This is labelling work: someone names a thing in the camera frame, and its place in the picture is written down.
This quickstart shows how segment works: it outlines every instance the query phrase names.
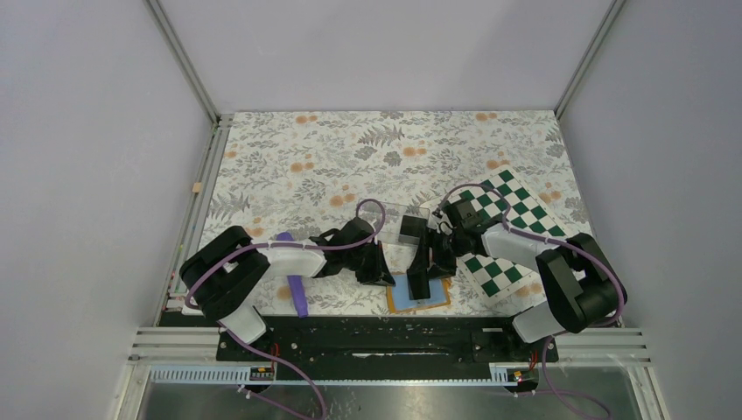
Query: red wire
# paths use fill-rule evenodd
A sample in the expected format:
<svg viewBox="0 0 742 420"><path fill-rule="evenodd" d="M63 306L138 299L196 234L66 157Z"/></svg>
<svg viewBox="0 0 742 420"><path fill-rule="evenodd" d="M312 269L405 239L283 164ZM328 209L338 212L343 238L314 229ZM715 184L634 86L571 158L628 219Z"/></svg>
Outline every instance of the red wire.
<svg viewBox="0 0 742 420"><path fill-rule="evenodd" d="M532 371L536 367L536 363L538 363L538 352L533 352L531 354L531 362L528 365L528 371Z"/></svg>

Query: floral tablecloth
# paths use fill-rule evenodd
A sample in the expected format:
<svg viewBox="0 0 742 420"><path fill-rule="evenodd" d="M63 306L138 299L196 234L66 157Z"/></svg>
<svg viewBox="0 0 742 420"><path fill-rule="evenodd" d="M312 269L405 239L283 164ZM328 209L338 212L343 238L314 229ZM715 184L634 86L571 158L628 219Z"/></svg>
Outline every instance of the floral tablecloth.
<svg viewBox="0 0 742 420"><path fill-rule="evenodd" d="M340 228L361 199L417 206L508 164L564 224L589 232L551 111L237 113L200 246L233 225L258 242L283 231L302 240ZM389 314L384 288L347 271L304 288L310 314ZM457 276L451 305L418 314L512 315L542 300L532 285L488 307ZM282 278L263 279L248 301L261 314L296 313Z"/></svg>

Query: aluminum frame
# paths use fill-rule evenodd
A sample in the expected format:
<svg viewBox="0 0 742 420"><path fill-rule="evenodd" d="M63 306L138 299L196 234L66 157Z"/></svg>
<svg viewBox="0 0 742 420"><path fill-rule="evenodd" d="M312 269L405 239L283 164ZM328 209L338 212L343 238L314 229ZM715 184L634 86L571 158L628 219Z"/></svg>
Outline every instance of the aluminum frame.
<svg viewBox="0 0 742 420"><path fill-rule="evenodd" d="M572 96L574 96L582 83L588 68L590 68L590 65L592 64L592 59L595 58L595 54L600 50L603 41L606 40L608 32L613 27L616 18L619 16L626 3L627 0L613 0L611 5L608 7L608 11L603 16L603 20L600 22L598 29L595 31L595 35L593 35L590 44L587 46L587 50L585 50L582 59L580 59L580 62L577 65L577 70L575 70L575 73L572 75L562 97L559 98L559 102L556 103L554 115L558 121L562 120L564 111L566 111L567 107L570 105Z"/></svg>
<svg viewBox="0 0 742 420"><path fill-rule="evenodd" d="M228 375L230 372L243 372L246 368L269 365L268 362L216 361L218 343L219 328L216 327L140 328L129 355L131 362L127 366L125 386L118 394L119 404L112 418L135 420L142 405L146 385L152 378L155 378L155 381L158 378L160 381L162 378L167 378L166 381L169 383L231 383L234 377ZM645 420L669 419L667 406L662 393L657 388L655 370L640 329L588 328L580 334L565 334L556 337L556 345L559 349L560 361L550 363L550 366L556 368L622 367L630 378L642 418ZM503 369L525 367L525 364L518 363L491 363L492 381L317 381L317 384L325 386L501 386L502 383L496 380L496 375L502 375ZM304 384L303 381L274 383Z"/></svg>

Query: orange flower pattern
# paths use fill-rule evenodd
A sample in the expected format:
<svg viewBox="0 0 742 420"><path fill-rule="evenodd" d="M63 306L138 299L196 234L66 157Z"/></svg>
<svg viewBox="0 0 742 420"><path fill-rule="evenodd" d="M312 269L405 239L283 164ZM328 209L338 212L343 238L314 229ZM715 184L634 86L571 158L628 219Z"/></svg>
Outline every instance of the orange flower pattern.
<svg viewBox="0 0 742 420"><path fill-rule="evenodd" d="M244 226L257 242L283 231L303 240L340 228L364 198L419 205L457 183L490 178L505 165L557 217L589 232L550 111L238 112L232 124L201 247L232 225ZM261 313L295 313L290 299L275 298L285 279L263 280L250 303ZM359 286L353 273L311 283L306 292L318 315L386 314L384 290ZM543 292L529 285L521 294L527 296L511 295L494 309L515 314ZM493 309L472 296L474 288L454 278L454 304L430 314Z"/></svg>

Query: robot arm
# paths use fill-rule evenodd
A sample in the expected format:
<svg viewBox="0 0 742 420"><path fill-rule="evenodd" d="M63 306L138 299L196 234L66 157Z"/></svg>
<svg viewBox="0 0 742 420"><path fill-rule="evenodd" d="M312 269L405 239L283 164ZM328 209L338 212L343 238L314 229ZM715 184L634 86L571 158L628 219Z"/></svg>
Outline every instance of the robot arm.
<svg viewBox="0 0 742 420"><path fill-rule="evenodd" d="M619 304L616 288L607 274L584 256L564 245L535 241L513 233L506 229L501 215L483 220L471 202L463 199L445 206L443 210L451 221L452 232L439 240L450 241L455 256L473 253L505 258L541 276L546 302L521 312L513 319L513 328L524 342L532 343L562 330L579 333L616 311ZM613 271L590 235L577 234L566 242ZM576 271L583 271L584 278L578 280ZM621 292L626 302L623 285Z"/></svg>
<svg viewBox="0 0 742 420"><path fill-rule="evenodd" d="M421 237L418 255L407 273L413 298L425 298L425 292L430 293L428 279L455 274L456 257L472 253L506 258L541 275L547 302L516 315L512 322L514 331L525 343L562 330L579 333L616 311L619 303L616 288L606 273L583 256L565 246L515 234L506 229L501 215L483 220L465 200L445 206L444 211L451 222L450 234L431 233L426 227L427 220L402 218L402 229L411 229L413 235ZM354 271L361 284L394 285L381 244L376 240L364 243L373 233L371 225L355 217L342 229L310 238L311 248L296 242L290 247L281 246L281 241L260 248L255 246L256 249L235 256L228 266L219 267L208 281L195 288L193 296L207 319L219 322L241 340L251 343L265 333L266 325L246 298L263 277L327 277L345 268ZM567 242L613 271L588 234L575 235ZM349 244L360 245L345 247ZM247 246L251 246L251 238L244 229L230 227L188 259L180 269L180 276L193 290L214 265ZM578 280L574 271L583 271L584 278ZM623 286L621 291L626 301Z"/></svg>
<svg viewBox="0 0 742 420"><path fill-rule="evenodd" d="M249 344L266 331L260 314L246 300L264 277L327 277L349 269L361 284L394 285L379 242L342 249L373 233L371 225L355 217L342 229L312 237L304 245L272 241L229 260L195 290L193 297L206 319L222 324ZM192 289L214 265L251 242L242 227L232 226L189 258L180 268L180 277Z"/></svg>

